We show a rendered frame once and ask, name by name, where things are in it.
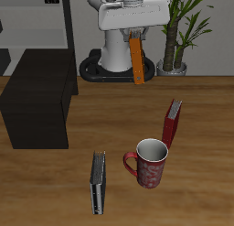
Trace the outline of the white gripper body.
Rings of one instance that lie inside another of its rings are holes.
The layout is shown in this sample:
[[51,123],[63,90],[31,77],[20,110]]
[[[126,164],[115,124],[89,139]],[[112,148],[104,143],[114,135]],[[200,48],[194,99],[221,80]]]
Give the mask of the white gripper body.
[[170,0],[140,0],[132,5],[124,1],[102,3],[99,8],[99,29],[165,25],[170,20],[169,4]]

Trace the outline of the red book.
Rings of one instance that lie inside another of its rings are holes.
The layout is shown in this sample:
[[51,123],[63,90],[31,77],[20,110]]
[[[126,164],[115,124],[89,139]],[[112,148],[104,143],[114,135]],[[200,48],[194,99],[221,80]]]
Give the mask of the red book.
[[162,141],[166,144],[167,148],[170,148],[176,134],[181,106],[181,101],[172,100],[171,105],[165,115]]

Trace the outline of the black book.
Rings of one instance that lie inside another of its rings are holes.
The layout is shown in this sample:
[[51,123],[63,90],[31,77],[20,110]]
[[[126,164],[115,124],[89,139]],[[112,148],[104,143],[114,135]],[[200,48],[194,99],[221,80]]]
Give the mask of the black book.
[[93,214],[102,215],[106,189],[105,154],[93,153],[90,173],[90,199]]

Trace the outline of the green pot plant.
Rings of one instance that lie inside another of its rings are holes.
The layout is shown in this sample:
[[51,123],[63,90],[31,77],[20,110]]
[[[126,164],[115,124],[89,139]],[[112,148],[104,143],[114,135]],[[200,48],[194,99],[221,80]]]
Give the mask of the green pot plant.
[[182,61],[184,50],[195,47],[193,41],[199,36],[210,33],[206,29],[209,18],[203,20],[197,27],[195,24],[200,14],[198,11],[191,17],[186,16],[193,8],[204,0],[172,0],[169,4],[170,20],[164,25],[166,35],[165,56],[156,65],[158,76],[185,76],[187,65]]

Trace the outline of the dark brown desk caddy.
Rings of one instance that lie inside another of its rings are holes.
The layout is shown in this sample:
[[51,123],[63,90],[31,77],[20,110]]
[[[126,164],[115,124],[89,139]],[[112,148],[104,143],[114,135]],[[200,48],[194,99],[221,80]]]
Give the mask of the dark brown desk caddy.
[[66,149],[71,97],[78,93],[72,49],[27,49],[0,95],[14,149]]

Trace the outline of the red patterned mug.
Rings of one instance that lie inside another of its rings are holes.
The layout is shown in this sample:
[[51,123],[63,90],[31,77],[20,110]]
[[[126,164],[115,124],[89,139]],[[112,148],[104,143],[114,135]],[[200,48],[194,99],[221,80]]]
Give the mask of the red patterned mug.
[[[160,184],[167,156],[168,148],[162,141],[147,138],[137,145],[135,152],[128,152],[123,156],[123,164],[132,175],[136,176],[140,186],[156,188]],[[137,163],[136,170],[127,164],[127,160],[131,157]]]

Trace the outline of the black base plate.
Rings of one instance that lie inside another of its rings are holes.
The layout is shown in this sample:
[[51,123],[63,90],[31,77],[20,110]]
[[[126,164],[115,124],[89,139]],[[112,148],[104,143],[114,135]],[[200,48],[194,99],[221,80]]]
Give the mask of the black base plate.
[[90,55],[80,64],[80,76],[89,82],[134,82],[133,69],[123,72],[111,72],[98,64],[101,58],[101,50],[95,48]]

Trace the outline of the white bookcase with dark frame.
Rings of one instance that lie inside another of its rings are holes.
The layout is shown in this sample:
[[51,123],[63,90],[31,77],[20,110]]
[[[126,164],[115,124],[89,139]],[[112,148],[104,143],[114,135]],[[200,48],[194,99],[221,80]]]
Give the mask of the white bookcase with dark frame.
[[69,0],[0,0],[0,80],[9,79],[27,49],[72,49]]

